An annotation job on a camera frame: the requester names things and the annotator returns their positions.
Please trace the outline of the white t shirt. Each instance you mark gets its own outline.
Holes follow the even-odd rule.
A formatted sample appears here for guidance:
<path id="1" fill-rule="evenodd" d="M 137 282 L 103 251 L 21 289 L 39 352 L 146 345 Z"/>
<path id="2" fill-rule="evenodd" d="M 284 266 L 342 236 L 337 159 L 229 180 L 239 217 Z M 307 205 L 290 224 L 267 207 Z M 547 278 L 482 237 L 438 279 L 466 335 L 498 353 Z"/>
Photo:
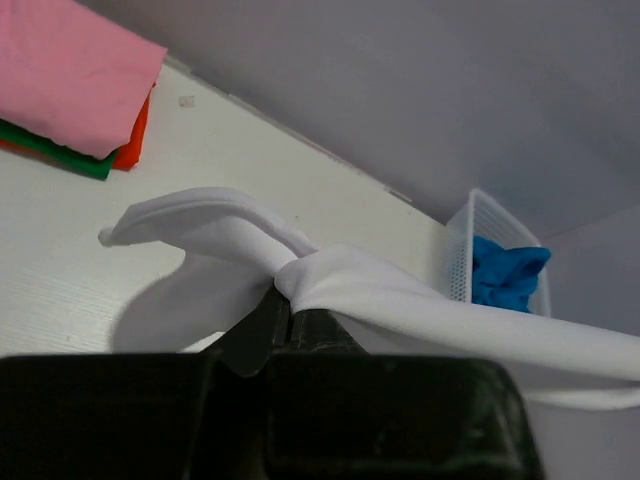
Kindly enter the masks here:
<path id="1" fill-rule="evenodd" d="M 538 315 L 452 301 L 385 259 L 350 244 L 317 248 L 251 197 L 229 188 L 194 188 L 130 206 L 101 231 L 106 247 L 161 242 L 185 258 L 121 313 L 117 352 L 201 347 L 251 312 L 270 289 L 292 312 L 323 309 L 368 351 L 457 352 L 623 380 L 623 389 L 544 388 L 529 400 L 561 408 L 619 410 L 639 403 L 636 337 Z"/>

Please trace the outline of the blue t shirt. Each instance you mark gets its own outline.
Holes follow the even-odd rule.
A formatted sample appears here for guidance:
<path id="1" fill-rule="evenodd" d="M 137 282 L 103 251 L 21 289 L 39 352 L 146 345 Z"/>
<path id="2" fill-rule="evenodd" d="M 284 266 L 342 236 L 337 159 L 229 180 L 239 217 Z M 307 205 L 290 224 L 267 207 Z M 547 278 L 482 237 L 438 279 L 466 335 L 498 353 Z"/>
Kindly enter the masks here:
<path id="1" fill-rule="evenodd" d="M 480 236 L 473 238 L 471 302 L 529 313 L 539 274 L 551 258 L 544 247 L 505 249 Z"/>

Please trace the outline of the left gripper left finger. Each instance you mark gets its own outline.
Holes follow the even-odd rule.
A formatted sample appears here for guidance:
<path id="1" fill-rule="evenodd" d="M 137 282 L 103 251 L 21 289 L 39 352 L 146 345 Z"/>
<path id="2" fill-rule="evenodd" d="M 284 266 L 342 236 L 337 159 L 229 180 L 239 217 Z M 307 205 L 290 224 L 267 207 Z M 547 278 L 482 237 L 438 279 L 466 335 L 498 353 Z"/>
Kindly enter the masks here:
<path id="1" fill-rule="evenodd" d="M 258 375 L 289 306 L 269 290 L 196 354 L 1 362 L 5 479 L 261 479 Z"/>

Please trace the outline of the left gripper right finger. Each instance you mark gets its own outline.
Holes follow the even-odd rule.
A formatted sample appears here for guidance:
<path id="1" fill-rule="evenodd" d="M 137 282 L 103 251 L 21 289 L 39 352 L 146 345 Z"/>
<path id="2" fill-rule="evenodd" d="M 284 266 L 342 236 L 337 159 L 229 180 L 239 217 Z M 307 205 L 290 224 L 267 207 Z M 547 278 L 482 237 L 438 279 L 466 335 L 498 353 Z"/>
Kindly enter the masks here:
<path id="1" fill-rule="evenodd" d="M 331 314 L 290 318 L 266 366 L 271 479 L 541 479 L 523 399 L 477 358 L 374 355 Z"/>

